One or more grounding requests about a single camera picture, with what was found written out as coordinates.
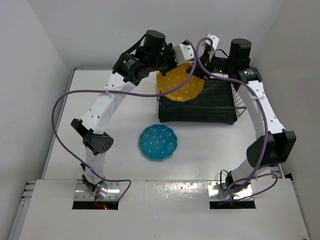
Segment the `black wire dish rack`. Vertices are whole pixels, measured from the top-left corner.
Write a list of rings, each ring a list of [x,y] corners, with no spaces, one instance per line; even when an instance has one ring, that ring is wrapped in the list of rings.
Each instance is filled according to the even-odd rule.
[[[194,99],[158,99],[158,118],[166,122],[196,122],[233,125],[246,111],[246,105],[231,82],[210,78]]]

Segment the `blue dotted plate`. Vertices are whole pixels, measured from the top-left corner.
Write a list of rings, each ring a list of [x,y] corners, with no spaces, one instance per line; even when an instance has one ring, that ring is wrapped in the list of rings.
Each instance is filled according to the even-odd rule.
[[[139,135],[138,147],[148,160],[161,162],[174,154],[178,147],[178,137],[169,126],[153,124]]]

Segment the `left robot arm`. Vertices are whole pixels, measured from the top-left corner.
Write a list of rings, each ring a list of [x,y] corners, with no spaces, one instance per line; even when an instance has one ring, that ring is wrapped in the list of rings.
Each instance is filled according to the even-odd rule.
[[[103,183],[101,176],[106,152],[114,143],[106,133],[106,127],[124,100],[124,93],[131,92],[151,72],[167,73],[176,66],[173,45],[166,43],[166,36],[156,30],[147,30],[137,43],[119,56],[105,92],[80,119],[72,120],[71,126],[82,137],[86,152],[82,182],[92,193]]]

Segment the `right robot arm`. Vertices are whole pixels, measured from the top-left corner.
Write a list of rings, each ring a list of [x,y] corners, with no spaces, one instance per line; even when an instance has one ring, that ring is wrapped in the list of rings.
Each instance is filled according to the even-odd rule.
[[[211,38],[199,40],[194,54],[200,68],[210,77],[236,84],[237,93],[246,106],[255,130],[256,140],[248,147],[246,160],[226,176],[227,191],[233,194],[244,189],[252,179],[261,177],[268,167],[284,163],[297,137],[293,131],[287,131],[276,117],[257,69],[246,66],[227,77],[218,76],[200,59],[199,48],[202,43],[208,51],[214,48]]]

